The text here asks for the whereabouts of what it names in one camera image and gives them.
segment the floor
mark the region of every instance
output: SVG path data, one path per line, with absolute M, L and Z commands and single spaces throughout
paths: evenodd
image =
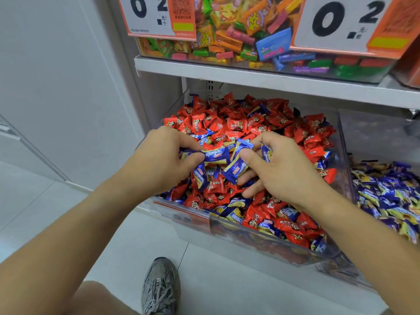
M 85 197 L 0 162 L 0 262 Z M 145 272 L 159 256 L 179 266 L 179 314 L 362 314 L 182 241 L 171 224 L 138 212 L 123 222 L 87 279 L 140 312 Z

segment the price tag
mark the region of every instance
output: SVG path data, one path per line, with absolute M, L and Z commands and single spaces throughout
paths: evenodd
M 130 36 L 195 41 L 194 0 L 119 0 Z
M 398 59 L 418 34 L 418 6 L 419 0 L 305 0 L 290 48 Z

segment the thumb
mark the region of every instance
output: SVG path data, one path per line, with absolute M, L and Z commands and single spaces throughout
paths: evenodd
M 239 152 L 239 156 L 244 160 L 244 162 L 254 171 L 257 175 L 263 174 L 267 169 L 268 163 L 266 163 L 256 152 L 252 149 L 244 148 Z
M 194 170 L 200 163 L 204 161 L 204 153 L 194 152 L 189 155 L 187 158 L 181 160 L 180 171 L 182 175 L 188 175 L 192 170 Z

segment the white shelf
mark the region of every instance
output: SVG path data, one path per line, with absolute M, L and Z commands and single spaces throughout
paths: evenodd
M 420 109 L 420 91 L 401 86 L 391 76 L 378 85 L 311 79 L 292 75 L 269 73 L 213 65 L 198 65 L 162 59 L 134 59 L 137 71 L 167 74 L 192 79 L 288 91 L 306 95 L 353 100 L 394 107 Z

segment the shoe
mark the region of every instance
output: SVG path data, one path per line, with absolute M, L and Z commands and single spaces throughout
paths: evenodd
M 149 267 L 143 282 L 144 315 L 173 315 L 181 298 L 178 271 L 170 259 L 158 257 Z

